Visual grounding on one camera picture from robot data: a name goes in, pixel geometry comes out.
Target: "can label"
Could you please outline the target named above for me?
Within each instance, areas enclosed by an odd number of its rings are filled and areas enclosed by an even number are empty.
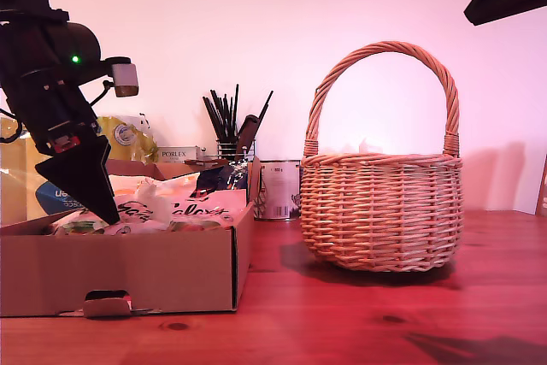
[[[261,220],[300,216],[300,162],[262,162],[262,186],[256,205]]]

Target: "wicker basket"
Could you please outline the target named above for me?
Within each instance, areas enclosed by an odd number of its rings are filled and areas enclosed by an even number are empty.
[[[413,56],[446,93],[443,154],[318,155],[318,126],[332,84],[353,63],[377,53]],[[349,54],[315,90],[304,148],[302,230],[316,256],[369,271],[427,271],[454,254],[463,228],[458,95],[448,70],[413,44],[382,42]]]

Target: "wooden table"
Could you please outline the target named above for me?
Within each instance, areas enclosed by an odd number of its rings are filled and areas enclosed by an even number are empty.
[[[456,262],[317,262],[298,222],[256,224],[235,314],[2,320],[2,365],[547,363],[547,219],[470,213]]]

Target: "basket handle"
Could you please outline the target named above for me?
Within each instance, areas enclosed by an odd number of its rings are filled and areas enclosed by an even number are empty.
[[[319,132],[319,119],[323,109],[323,103],[329,90],[336,79],[345,72],[352,64],[359,62],[365,57],[395,51],[405,55],[413,56],[428,66],[438,77],[446,93],[446,132],[444,134],[444,154],[458,157],[460,155],[460,144],[458,139],[458,126],[460,120],[460,109],[458,103],[458,90],[454,79],[449,71],[435,57],[423,50],[421,47],[404,42],[379,42],[369,44],[359,50],[349,53],[345,59],[337,64],[323,80],[321,85],[315,89],[315,98],[309,111],[309,123],[306,130],[306,143],[304,145],[304,157],[315,156],[318,153],[319,143],[317,142]]]

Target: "open cardboard box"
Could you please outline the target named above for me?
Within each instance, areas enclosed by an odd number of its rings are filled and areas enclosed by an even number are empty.
[[[175,163],[109,161],[107,167],[110,174],[157,180],[199,171]],[[0,228],[0,316],[235,311],[250,264],[259,179],[255,159],[249,171],[250,202],[228,230],[38,235],[66,213]]]

